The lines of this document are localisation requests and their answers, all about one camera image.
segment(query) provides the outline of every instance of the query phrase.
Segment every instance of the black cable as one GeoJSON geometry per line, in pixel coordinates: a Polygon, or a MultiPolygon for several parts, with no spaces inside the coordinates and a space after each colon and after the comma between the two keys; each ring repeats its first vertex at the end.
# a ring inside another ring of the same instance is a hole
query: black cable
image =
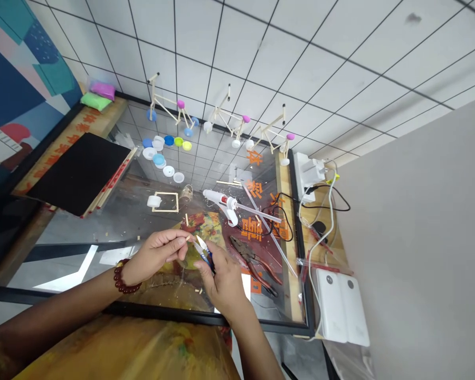
{"type": "MultiPolygon", "coordinates": [[[[318,185],[318,186],[315,186],[313,187],[313,191],[315,191],[316,189],[320,188],[320,187],[330,187],[330,185],[318,185]]],[[[347,200],[341,195],[341,193],[339,192],[339,190],[337,188],[335,188],[334,186],[332,187],[333,190],[336,190],[336,193],[338,193],[338,195],[341,197],[341,199],[343,200],[343,202],[345,202],[345,204],[347,205],[347,209],[346,210],[340,210],[339,208],[332,208],[334,211],[341,211],[341,212],[346,212],[346,211],[350,211],[351,207],[350,205],[348,204],[347,200]]],[[[328,208],[330,209],[330,207],[327,207],[327,206],[305,206],[304,204],[302,205],[304,208],[328,208]]]]}
{"type": "MultiPolygon", "coordinates": [[[[315,186],[312,188],[312,192],[315,191],[316,189],[320,188],[320,187],[330,187],[330,185],[318,185],[318,186],[315,186]]],[[[336,192],[338,193],[338,195],[341,197],[341,199],[345,202],[345,204],[347,205],[347,209],[346,210],[340,210],[338,208],[335,208],[333,207],[332,209],[334,211],[341,211],[341,212],[346,212],[346,211],[350,211],[351,207],[350,205],[348,204],[347,200],[341,195],[341,193],[338,191],[337,188],[335,188],[334,186],[332,187],[333,190],[336,190],[336,192]]],[[[279,208],[280,210],[283,211],[283,214],[285,216],[285,221],[287,222],[287,226],[289,227],[289,230],[290,230],[290,239],[289,240],[286,240],[286,239],[283,239],[281,236],[280,236],[280,231],[274,226],[273,224],[273,221],[270,221],[270,224],[269,224],[269,232],[268,233],[265,233],[265,234],[261,234],[261,233],[254,233],[255,235],[259,235],[259,236],[269,236],[271,235],[271,233],[273,232],[273,230],[276,231],[276,233],[278,234],[278,236],[280,237],[281,240],[284,240],[286,242],[289,242],[289,241],[292,241],[292,239],[294,238],[294,233],[293,233],[293,230],[292,230],[292,227],[290,225],[290,222],[287,218],[287,213],[285,212],[285,210],[283,209],[283,207],[281,206],[278,206],[277,203],[278,203],[278,199],[280,198],[281,195],[284,195],[290,199],[292,199],[292,201],[294,203],[299,203],[299,201],[297,199],[294,199],[292,196],[288,195],[288,194],[285,194],[285,193],[282,193],[282,192],[279,192],[278,195],[276,196],[276,199],[274,200],[273,203],[271,203],[269,206],[265,207],[264,210],[270,208],[270,207],[273,207],[273,211],[276,210],[277,208],[279,208]]],[[[327,206],[305,206],[304,204],[302,204],[302,206],[304,208],[328,208],[330,209],[330,207],[327,207],[327,206]]],[[[243,231],[243,229],[239,226],[239,224],[236,226],[238,230],[240,231],[243,231]]]]}
{"type": "MultiPolygon", "coordinates": [[[[315,186],[313,187],[313,191],[315,191],[316,189],[320,188],[320,187],[330,187],[330,185],[319,185],[319,186],[315,186]]],[[[341,212],[346,212],[346,211],[350,211],[351,207],[350,205],[348,204],[347,200],[341,195],[341,193],[339,192],[339,190],[337,188],[335,188],[334,186],[332,187],[333,190],[336,190],[336,193],[338,193],[338,195],[341,197],[341,199],[343,200],[343,202],[345,202],[345,204],[347,205],[347,209],[346,210],[341,210],[339,208],[335,208],[333,207],[332,209],[334,211],[341,211],[341,212]]],[[[294,203],[299,203],[299,201],[297,199],[294,199],[292,196],[288,195],[288,194],[285,194],[285,193],[278,193],[278,195],[276,196],[276,199],[274,200],[274,203],[277,203],[278,202],[278,198],[280,197],[280,195],[284,195],[286,197],[289,197],[290,199],[292,199],[292,201],[294,203]]],[[[330,209],[330,207],[327,207],[327,206],[305,206],[304,204],[302,205],[304,208],[327,208],[327,209],[330,209]]]]}
{"type": "MultiPolygon", "coordinates": [[[[274,201],[274,203],[272,203],[271,205],[267,206],[264,208],[264,210],[266,210],[267,208],[270,208],[270,207],[273,207],[273,211],[276,209],[276,208],[279,208],[280,210],[283,211],[283,214],[285,215],[285,221],[287,222],[287,226],[289,227],[289,230],[290,230],[290,239],[287,240],[287,239],[284,239],[281,237],[280,235],[280,231],[278,230],[278,228],[276,228],[273,224],[273,221],[270,221],[270,224],[269,224],[269,232],[268,233],[265,233],[265,234],[261,234],[261,233],[258,233],[258,232],[250,232],[250,233],[253,233],[255,235],[258,235],[258,236],[269,236],[272,234],[273,230],[276,231],[276,233],[278,234],[278,237],[281,239],[281,240],[284,240],[286,242],[289,242],[289,241],[292,241],[292,239],[294,238],[294,233],[293,233],[293,230],[292,230],[292,227],[290,226],[290,223],[289,223],[289,220],[287,219],[287,214],[285,212],[285,210],[283,209],[283,207],[281,206],[278,206],[276,205],[276,202],[278,201],[278,197],[277,199],[274,201]]],[[[236,225],[237,229],[240,230],[240,231],[244,231],[242,229],[242,227],[239,226],[239,224],[236,225]]]]}

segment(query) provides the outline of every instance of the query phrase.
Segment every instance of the glass table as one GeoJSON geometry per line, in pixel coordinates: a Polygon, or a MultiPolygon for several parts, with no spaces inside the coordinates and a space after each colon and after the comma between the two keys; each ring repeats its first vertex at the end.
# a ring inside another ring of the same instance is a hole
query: glass table
{"type": "MultiPolygon", "coordinates": [[[[161,131],[170,132],[168,123],[168,120],[163,119],[159,113],[157,130],[154,133],[164,136],[161,131]]],[[[115,128],[111,135],[118,131],[115,128]]],[[[213,130],[211,133],[216,134],[220,141],[211,160],[200,161],[195,155],[187,157],[189,152],[176,146],[164,147],[162,153],[168,165],[185,174],[183,183],[178,184],[172,177],[166,177],[152,161],[139,154],[131,162],[100,210],[95,210],[85,218],[57,210],[7,286],[15,289],[60,292],[112,268],[123,258],[131,257],[153,232],[183,229],[226,248],[239,261],[246,295],[264,330],[308,335],[305,305],[300,295],[303,293],[303,286],[295,276],[289,274],[280,250],[273,241],[278,242],[290,258],[291,266],[297,271],[295,264],[297,250],[293,248],[296,229],[292,220],[295,214],[292,202],[284,197],[280,197],[278,202],[287,209],[289,215],[287,218],[281,209],[274,207],[277,194],[282,189],[278,175],[288,174],[288,167],[279,166],[278,150],[272,154],[269,146],[263,144],[257,145],[254,150],[260,155],[259,159],[256,155],[248,154],[247,157],[247,153],[240,153],[244,147],[237,153],[229,155],[231,149],[224,150],[225,144],[230,145],[232,141],[229,133],[221,130],[213,130]],[[201,163],[204,164],[203,170],[197,170],[201,167],[201,163]],[[268,229],[259,218],[249,211],[237,209],[238,227],[230,227],[220,208],[204,197],[202,191],[205,189],[235,197],[239,203],[250,208],[254,208],[253,200],[258,209],[281,218],[282,223],[276,224],[272,233],[268,234],[268,229]],[[167,194],[159,194],[162,203],[157,210],[170,212],[152,211],[147,206],[147,200],[156,192],[177,193],[179,212],[172,211],[176,208],[176,197],[167,194]],[[278,293],[277,297],[267,292],[265,287],[250,275],[246,263],[230,243],[231,236],[247,244],[280,279],[281,284],[275,282],[263,267],[255,263],[257,272],[262,279],[272,285],[278,293]]],[[[208,150],[211,155],[214,149],[208,149],[204,145],[206,144],[204,139],[214,139],[215,136],[205,136],[202,132],[195,138],[197,141],[193,141],[193,145],[198,145],[197,149],[208,150]]],[[[134,141],[140,147],[140,141],[134,141]]],[[[282,179],[283,182],[289,181],[288,176],[282,179]]],[[[157,307],[155,312],[168,310],[170,316],[173,309],[176,309],[177,320],[221,323],[222,318],[216,317],[218,311],[211,305],[205,294],[200,274],[193,266],[200,257],[193,245],[191,243],[188,245],[189,251],[184,261],[166,263],[141,288],[143,293],[153,288],[164,289],[163,294],[169,296],[159,297],[157,301],[148,299],[147,302],[143,302],[144,298],[132,297],[132,294],[122,297],[121,300],[135,305],[147,303],[157,307]],[[183,302],[176,299],[179,296],[177,292],[180,291],[185,297],[183,302]],[[191,311],[200,312],[197,314],[200,318],[194,319],[191,311]]]]}

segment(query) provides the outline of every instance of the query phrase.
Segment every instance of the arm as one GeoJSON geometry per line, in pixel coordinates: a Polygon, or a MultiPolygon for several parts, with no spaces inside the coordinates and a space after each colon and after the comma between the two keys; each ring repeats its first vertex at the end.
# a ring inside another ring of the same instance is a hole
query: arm
{"type": "Polygon", "coordinates": [[[208,241],[213,252],[216,275],[204,261],[200,270],[206,293],[223,314],[236,335],[246,380],[283,378],[278,361],[266,339],[252,304],[246,298],[239,264],[222,248],[208,241]]]}
{"type": "MultiPolygon", "coordinates": [[[[155,274],[166,261],[183,260],[188,236],[192,237],[181,230],[152,234],[124,266],[124,283],[138,284],[155,274]]],[[[4,353],[20,368],[28,365],[122,295],[115,287],[114,275],[114,268],[110,269],[0,325],[4,353]]]]}

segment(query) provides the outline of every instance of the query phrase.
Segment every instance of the left hand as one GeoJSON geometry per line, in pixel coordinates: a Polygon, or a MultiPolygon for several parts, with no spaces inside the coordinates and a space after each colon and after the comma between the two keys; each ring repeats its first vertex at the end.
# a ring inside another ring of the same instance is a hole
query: left hand
{"type": "Polygon", "coordinates": [[[151,234],[123,267],[123,282],[127,286],[136,285],[153,276],[166,262],[184,260],[188,250],[187,237],[195,241],[193,235],[182,230],[165,230],[151,234]]]}

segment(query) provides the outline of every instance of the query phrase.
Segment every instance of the pliers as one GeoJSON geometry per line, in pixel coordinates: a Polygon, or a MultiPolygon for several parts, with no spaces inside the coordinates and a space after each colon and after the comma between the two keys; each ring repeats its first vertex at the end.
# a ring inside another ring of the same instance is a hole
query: pliers
{"type": "Polygon", "coordinates": [[[273,270],[271,267],[265,263],[260,257],[258,257],[255,253],[253,253],[250,249],[250,247],[243,243],[242,241],[236,239],[235,237],[231,236],[230,241],[234,249],[241,255],[241,257],[245,260],[248,270],[252,274],[252,276],[262,284],[266,288],[266,290],[271,293],[274,297],[278,296],[278,292],[269,284],[266,280],[264,280],[262,277],[259,276],[257,273],[257,270],[253,266],[253,261],[258,262],[262,267],[266,270],[266,272],[271,276],[271,278],[277,282],[280,285],[283,285],[281,280],[274,274],[273,270]]]}

